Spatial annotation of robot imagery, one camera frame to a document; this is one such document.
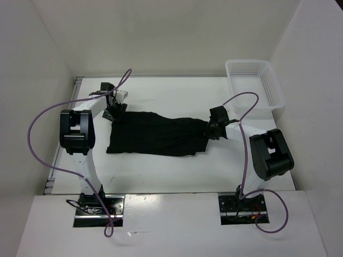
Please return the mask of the black shorts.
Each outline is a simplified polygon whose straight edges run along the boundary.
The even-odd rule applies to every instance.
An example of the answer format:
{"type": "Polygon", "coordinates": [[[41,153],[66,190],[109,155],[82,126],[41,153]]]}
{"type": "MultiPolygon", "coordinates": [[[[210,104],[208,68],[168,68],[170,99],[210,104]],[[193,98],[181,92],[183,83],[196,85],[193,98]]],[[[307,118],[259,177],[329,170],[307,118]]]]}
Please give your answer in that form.
{"type": "Polygon", "coordinates": [[[206,151],[207,122],[182,117],[167,118],[154,112],[126,112],[111,126],[107,154],[140,153],[182,157],[206,151]]]}

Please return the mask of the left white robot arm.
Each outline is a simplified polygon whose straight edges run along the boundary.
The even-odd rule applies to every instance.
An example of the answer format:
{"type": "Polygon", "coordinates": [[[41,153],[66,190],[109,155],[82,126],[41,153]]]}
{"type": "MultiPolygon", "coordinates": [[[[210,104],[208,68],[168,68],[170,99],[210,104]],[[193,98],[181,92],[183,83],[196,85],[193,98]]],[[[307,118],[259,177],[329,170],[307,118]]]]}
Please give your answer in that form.
{"type": "Polygon", "coordinates": [[[102,112],[102,117],[110,122],[120,120],[127,108],[124,103],[127,97],[128,92],[116,90],[113,84],[103,82],[100,90],[90,93],[79,106],[60,113],[59,142],[71,156],[76,173],[80,174],[81,190],[76,207],[85,213],[101,214],[107,208],[106,196],[93,160],[93,118],[102,112]]]}

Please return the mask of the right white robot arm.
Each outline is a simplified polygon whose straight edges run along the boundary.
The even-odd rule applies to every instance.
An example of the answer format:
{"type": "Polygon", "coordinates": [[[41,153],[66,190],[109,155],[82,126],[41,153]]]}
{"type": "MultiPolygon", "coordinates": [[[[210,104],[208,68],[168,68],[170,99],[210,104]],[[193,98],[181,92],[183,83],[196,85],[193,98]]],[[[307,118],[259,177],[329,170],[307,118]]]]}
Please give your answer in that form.
{"type": "Polygon", "coordinates": [[[294,159],[279,129],[261,130],[230,119],[223,106],[210,109],[210,121],[204,135],[212,140],[225,138],[243,144],[244,167],[237,187],[236,207],[248,210],[254,198],[266,191],[265,184],[294,168],[294,159]]]}

